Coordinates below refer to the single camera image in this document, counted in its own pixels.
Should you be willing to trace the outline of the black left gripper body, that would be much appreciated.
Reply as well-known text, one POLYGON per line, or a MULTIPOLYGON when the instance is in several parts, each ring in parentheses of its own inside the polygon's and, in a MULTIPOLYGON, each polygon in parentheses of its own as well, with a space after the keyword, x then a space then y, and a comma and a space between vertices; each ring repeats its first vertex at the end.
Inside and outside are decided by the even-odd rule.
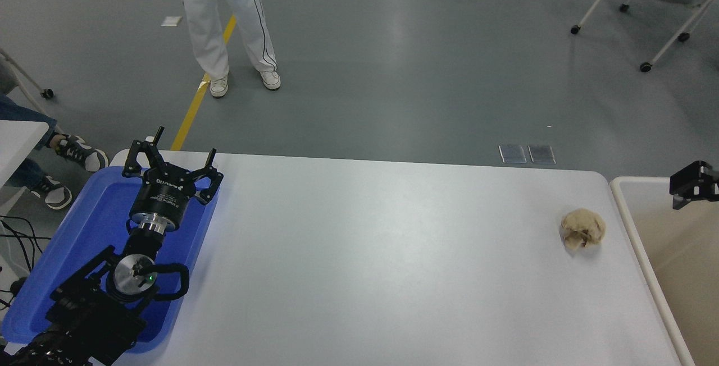
POLYGON ((189 199, 196 187, 186 169, 148 169, 142 176, 142 185, 134 200, 129 217, 139 225, 144 218, 157 215, 179 227, 185 216, 189 199))

